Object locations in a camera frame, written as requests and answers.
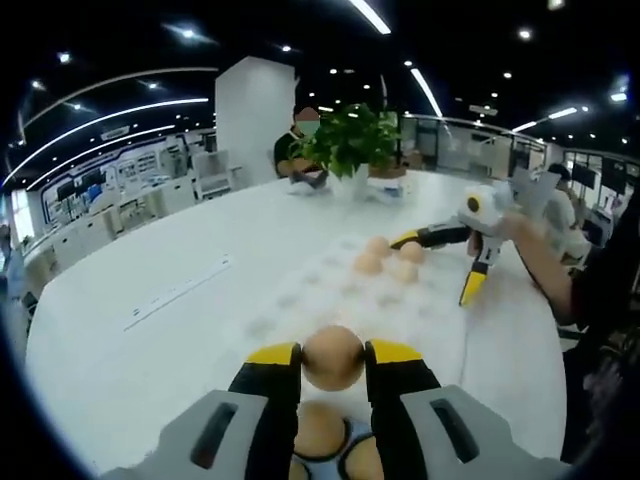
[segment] black ceiling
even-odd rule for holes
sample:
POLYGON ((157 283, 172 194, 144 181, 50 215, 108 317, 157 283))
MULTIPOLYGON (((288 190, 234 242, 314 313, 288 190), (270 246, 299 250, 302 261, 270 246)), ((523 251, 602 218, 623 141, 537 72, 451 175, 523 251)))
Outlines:
POLYGON ((25 145, 17 144, 15 116, 5 129, 5 144, 13 144, 7 150, 11 169, 51 139, 94 118, 165 100, 208 97, 211 101, 145 110, 83 129, 35 156, 8 186, 34 180, 55 166, 54 157, 70 158, 90 148, 91 138, 122 125, 137 123, 140 131, 169 124, 176 124, 176 130, 193 128, 195 123, 212 126, 215 77, 246 55, 295 65, 300 75, 298 103, 336 108, 339 99, 342 105, 366 101, 379 107, 382 76, 391 108, 432 115, 429 102, 403 65, 411 60, 447 117, 476 120, 478 114, 470 112, 469 105, 490 105, 498 113, 485 118, 487 123, 514 128, 584 105, 589 112, 548 121, 526 133, 545 140, 556 137, 564 146, 640 157, 636 120, 640 111, 633 95, 637 70, 632 63, 637 60, 631 55, 635 30, 631 12, 618 2, 567 0, 558 11, 549 11, 546 0, 368 3, 392 34, 380 35, 348 0, 206 2, 194 7, 180 2, 172 11, 148 6, 114 10, 103 5, 82 18, 58 5, 55 11, 41 12, 29 20, 31 36, 21 40, 24 48, 14 52, 16 65, 24 67, 13 71, 21 75, 20 111, 23 121, 30 123, 25 145), (522 27, 532 31, 528 42, 518 37, 522 27), (205 41, 185 39, 171 28, 190 28, 205 41), (283 52, 283 45, 292 51, 283 52), (66 65, 57 58, 63 51, 72 56, 66 65), (215 67, 218 72, 128 78, 81 93, 30 121, 59 99, 90 85, 178 67, 215 67), (331 75, 330 68, 338 74, 331 75), (507 71, 511 79, 503 77, 507 71), (33 89, 34 79, 46 90, 33 89), (628 82, 628 101, 614 104, 609 95, 619 90, 621 82, 628 82), (158 88, 149 89, 149 83, 158 88), (365 90, 365 84, 371 88, 365 90), (316 95, 311 98, 310 92, 316 95), (498 97, 492 98, 492 92, 498 97), (78 111, 73 109, 76 103, 82 105, 78 111))

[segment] man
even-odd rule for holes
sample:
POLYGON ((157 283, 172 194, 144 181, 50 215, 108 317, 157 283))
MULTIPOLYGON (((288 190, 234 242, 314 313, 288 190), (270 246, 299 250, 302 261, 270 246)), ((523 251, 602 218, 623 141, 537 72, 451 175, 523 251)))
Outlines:
MULTIPOLYGON (((500 229, 515 243, 557 322, 588 327, 578 345, 564 354, 567 422, 561 458, 573 462, 597 439, 600 413, 624 383, 621 372, 640 351, 640 189, 605 248, 575 278, 526 217, 509 214, 500 229)), ((471 254, 478 251, 478 239, 472 236, 471 254)))
POLYGON ((567 255, 568 260, 576 261, 589 253, 591 245, 582 234, 580 223, 576 220, 574 201, 577 197, 571 188, 571 174, 559 163, 549 166, 549 172, 560 175, 553 196, 544 211, 548 223, 548 240, 551 248, 559 257, 567 255))
POLYGON ((22 297, 26 293, 24 262, 19 251, 11 248, 11 229, 0 225, 0 251, 4 263, 0 274, 0 308, 5 338, 17 362, 27 350, 28 319, 22 297))
POLYGON ((320 170, 313 162, 304 158, 291 160, 296 142, 305 136, 316 133, 320 127, 320 115, 310 107, 294 109, 293 125, 287 133, 278 139, 273 147, 276 173, 279 178, 287 178, 294 172, 309 173, 320 170))

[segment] egg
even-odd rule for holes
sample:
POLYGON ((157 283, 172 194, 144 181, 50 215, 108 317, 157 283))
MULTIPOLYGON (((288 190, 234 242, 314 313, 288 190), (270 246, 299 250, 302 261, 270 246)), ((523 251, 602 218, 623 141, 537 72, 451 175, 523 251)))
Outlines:
POLYGON ((353 269, 356 272, 363 273, 365 275, 377 275, 382 272, 382 261, 376 255, 363 253, 356 258, 356 261, 353 264, 353 269))
POLYGON ((424 262, 424 249, 417 242, 407 242, 400 248, 400 258, 420 264, 424 262))
POLYGON ((406 285, 415 283, 418 281, 418 267, 408 260, 403 260, 391 271, 391 275, 393 275, 393 277, 395 277, 395 279, 400 283, 404 283, 406 285))
POLYGON ((293 451, 309 459, 331 457, 344 445, 346 433, 342 415, 337 409, 317 401, 302 403, 293 451))
POLYGON ((382 460, 376 438, 362 440, 347 455, 344 467, 350 480, 383 480, 382 460))
POLYGON ((386 258, 391 255, 391 247, 389 241, 384 237, 373 237, 367 243, 367 253, 371 253, 376 257, 386 258))
POLYGON ((289 466, 289 480, 309 480, 307 469, 299 462, 291 460, 289 466))
POLYGON ((330 325, 318 330, 304 344, 302 371, 321 390, 345 390, 362 375, 363 353, 362 342, 351 330, 330 325))

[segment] white table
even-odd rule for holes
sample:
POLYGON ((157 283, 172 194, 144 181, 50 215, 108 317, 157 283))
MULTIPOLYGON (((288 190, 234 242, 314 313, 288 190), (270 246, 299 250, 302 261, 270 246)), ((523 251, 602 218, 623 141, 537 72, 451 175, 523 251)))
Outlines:
MULTIPOLYGON (((244 322, 309 252, 344 233, 393 237, 443 221, 472 184, 410 175, 417 189, 405 206, 294 197, 286 181, 243 190, 151 223, 55 278, 40 300, 26 365, 72 450, 96 473, 139 462, 166 423, 228 386, 216 364, 237 361, 229 347, 241 344, 244 322), (231 268, 124 330, 141 302, 225 254, 231 268)), ((504 307, 513 316, 470 325, 462 387, 509 421, 520 446, 558 457, 566 398, 555 323, 513 246, 500 265, 514 286, 504 307)))

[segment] green plant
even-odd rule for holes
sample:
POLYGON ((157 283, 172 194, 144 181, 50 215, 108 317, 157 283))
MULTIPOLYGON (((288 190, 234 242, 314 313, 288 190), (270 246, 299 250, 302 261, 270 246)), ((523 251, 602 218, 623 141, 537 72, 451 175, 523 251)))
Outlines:
POLYGON ((298 140, 290 158, 303 157, 341 178, 360 165, 386 168, 396 147, 396 126, 366 104, 350 105, 321 119, 315 135, 298 140))

